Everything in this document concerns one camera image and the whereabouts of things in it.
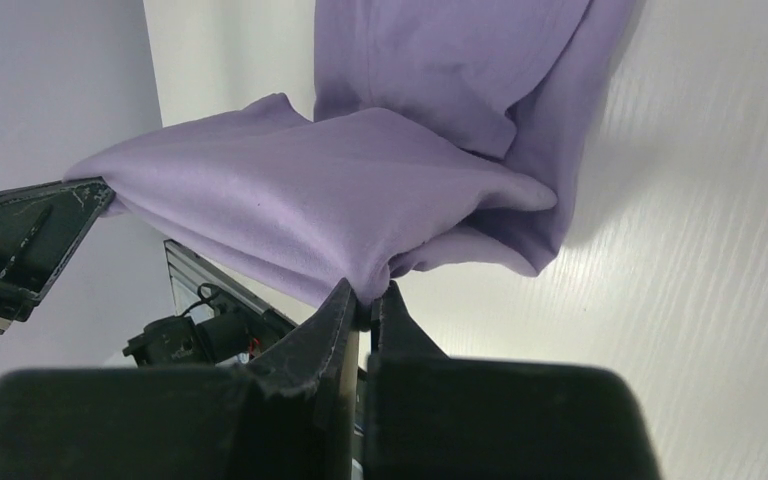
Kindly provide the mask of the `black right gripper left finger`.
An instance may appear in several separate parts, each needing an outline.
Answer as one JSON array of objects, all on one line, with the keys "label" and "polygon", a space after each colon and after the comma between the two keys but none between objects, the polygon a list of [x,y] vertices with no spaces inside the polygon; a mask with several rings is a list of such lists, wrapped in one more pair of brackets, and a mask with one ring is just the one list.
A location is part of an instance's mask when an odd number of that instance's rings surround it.
[{"label": "black right gripper left finger", "polygon": [[357,297],[241,366],[26,369],[0,377],[0,479],[347,479]]}]

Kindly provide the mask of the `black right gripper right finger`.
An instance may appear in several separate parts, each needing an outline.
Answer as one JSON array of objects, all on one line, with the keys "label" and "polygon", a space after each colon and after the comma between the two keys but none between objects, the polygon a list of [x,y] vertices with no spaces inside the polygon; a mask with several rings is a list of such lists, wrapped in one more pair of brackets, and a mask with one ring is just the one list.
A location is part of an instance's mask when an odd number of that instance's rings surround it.
[{"label": "black right gripper right finger", "polygon": [[612,371],[448,356],[390,284],[371,308],[368,479],[657,479],[646,422]]}]

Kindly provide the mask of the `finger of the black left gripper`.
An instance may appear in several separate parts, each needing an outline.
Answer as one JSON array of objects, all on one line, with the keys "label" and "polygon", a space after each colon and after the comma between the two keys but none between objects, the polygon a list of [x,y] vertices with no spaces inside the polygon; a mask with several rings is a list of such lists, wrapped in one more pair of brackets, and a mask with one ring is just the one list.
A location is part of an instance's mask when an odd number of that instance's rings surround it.
[{"label": "finger of the black left gripper", "polygon": [[0,335],[40,305],[114,197],[100,178],[0,191]]}]

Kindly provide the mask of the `purple t shirt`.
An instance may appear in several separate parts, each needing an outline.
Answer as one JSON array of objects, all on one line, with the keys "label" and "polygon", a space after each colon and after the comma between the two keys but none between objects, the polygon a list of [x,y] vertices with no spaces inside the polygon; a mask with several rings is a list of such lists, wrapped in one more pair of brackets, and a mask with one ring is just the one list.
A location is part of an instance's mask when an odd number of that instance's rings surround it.
[{"label": "purple t shirt", "polygon": [[570,228],[632,1],[320,1],[314,116],[276,93],[93,155],[111,211],[273,289],[363,302],[466,262],[534,276]]}]

